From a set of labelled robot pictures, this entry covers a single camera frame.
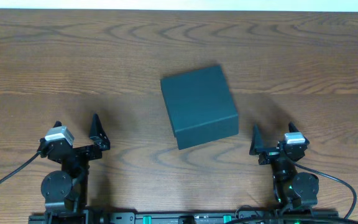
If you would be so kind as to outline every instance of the box lid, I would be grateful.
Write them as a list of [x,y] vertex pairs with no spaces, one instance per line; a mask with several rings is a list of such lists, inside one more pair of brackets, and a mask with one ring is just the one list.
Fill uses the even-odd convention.
[[161,89],[175,136],[179,131],[238,116],[220,66],[164,78]]

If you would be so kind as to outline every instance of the dark green box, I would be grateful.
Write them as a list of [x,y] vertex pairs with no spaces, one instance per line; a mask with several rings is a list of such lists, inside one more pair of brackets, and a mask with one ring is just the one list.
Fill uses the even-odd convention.
[[239,133],[239,117],[220,66],[163,78],[165,100],[178,148]]

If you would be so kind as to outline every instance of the wooden table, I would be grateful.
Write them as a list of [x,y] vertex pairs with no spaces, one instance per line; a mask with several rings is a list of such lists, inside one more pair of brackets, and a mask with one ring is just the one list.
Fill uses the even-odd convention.
[[[237,136],[179,151],[164,76],[221,64]],[[29,159],[56,120],[89,144],[99,113],[112,149],[91,162],[89,204],[140,212],[275,203],[269,166],[248,155],[252,125],[274,144],[294,121],[303,164],[358,196],[358,13],[0,10],[0,178]],[[0,223],[43,212],[37,158],[0,186]],[[352,195],[320,177],[317,208]],[[351,218],[358,220],[358,203]]]

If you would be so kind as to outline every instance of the black bracket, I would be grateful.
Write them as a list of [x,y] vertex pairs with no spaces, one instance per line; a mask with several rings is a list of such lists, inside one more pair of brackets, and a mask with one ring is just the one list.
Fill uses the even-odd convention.
[[[288,124],[288,129],[290,133],[300,133],[292,122]],[[287,144],[286,141],[279,141],[276,147],[264,147],[264,142],[262,140],[262,135],[259,132],[259,128],[257,125],[254,125],[249,154],[259,155],[259,165],[271,164],[272,161],[280,157],[280,152],[282,150],[285,150],[287,155],[293,161],[298,161],[305,156],[305,150],[308,148],[309,143],[309,140],[305,138],[303,143]]]
[[89,138],[93,144],[73,148],[74,137],[66,126],[56,121],[53,128],[40,140],[38,153],[41,157],[62,165],[62,170],[51,172],[41,185],[45,208],[54,213],[81,213],[86,206],[88,162],[101,159],[102,152],[110,149],[110,140],[103,130],[99,116],[93,115]]

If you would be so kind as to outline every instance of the black cable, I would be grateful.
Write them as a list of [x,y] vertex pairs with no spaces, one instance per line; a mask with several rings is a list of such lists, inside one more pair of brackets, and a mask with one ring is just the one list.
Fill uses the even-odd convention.
[[282,216],[284,214],[284,212],[286,212],[287,210],[289,210],[291,208],[292,204],[288,203],[286,204],[278,213],[279,216]]
[[349,218],[349,216],[350,216],[351,213],[353,212],[353,209],[354,209],[354,207],[356,206],[356,203],[357,203],[357,194],[356,194],[356,191],[354,190],[354,188],[353,188],[350,184],[346,183],[345,181],[343,181],[343,180],[341,180],[341,179],[338,179],[338,178],[336,178],[336,177],[333,177],[333,176],[331,176],[331,175],[328,175],[328,174],[325,174],[325,173],[323,173],[323,172],[320,172],[320,171],[317,171],[317,170],[314,170],[314,169],[310,169],[310,168],[307,168],[307,167],[304,167],[304,166],[302,166],[302,165],[297,164],[296,162],[292,161],[292,159],[290,159],[290,158],[288,157],[288,155],[287,155],[287,153],[286,153],[285,151],[283,151],[283,155],[284,155],[284,157],[285,157],[289,162],[291,162],[291,163],[292,163],[294,166],[296,166],[296,167],[299,167],[299,168],[301,168],[301,169],[307,170],[307,171],[309,171],[309,172],[312,172],[312,173],[315,173],[315,174],[318,174],[318,175],[322,175],[323,177],[327,177],[327,178],[329,178],[329,179],[331,179],[331,180],[335,180],[336,182],[339,182],[339,183],[345,185],[346,187],[348,187],[348,188],[352,191],[352,194],[353,194],[353,203],[352,203],[351,208],[349,209],[349,211],[347,212],[347,214],[345,215],[344,218]]
[[259,213],[256,211],[256,209],[255,209],[254,207],[250,206],[250,205],[241,205],[239,208],[237,208],[236,212],[234,213],[234,217],[239,218],[239,217],[237,216],[237,213],[238,213],[238,211],[240,210],[240,208],[244,208],[244,207],[251,208],[251,209],[255,212],[255,214],[256,214],[258,217],[261,217],[261,216],[259,215]]
[[8,178],[12,177],[13,175],[17,174],[20,170],[22,170],[23,168],[25,168],[27,165],[29,165],[35,158],[37,158],[37,156],[40,153],[37,152],[35,153],[35,155],[33,157],[31,157],[31,159],[29,159],[27,162],[25,162],[23,165],[21,165],[19,168],[17,168],[16,170],[14,170],[13,172],[11,172],[10,174],[8,174],[7,176],[5,176],[4,178],[2,178],[0,180],[0,184],[3,183],[5,180],[7,180]]
[[229,221],[225,224],[237,224],[237,223],[246,223],[246,222],[259,222],[259,221],[309,221],[309,222],[326,222],[326,223],[342,223],[342,224],[358,224],[358,221],[350,220],[346,218],[331,218],[331,217],[304,217],[301,215],[284,215],[282,217],[258,217],[258,218],[241,218],[237,220]]

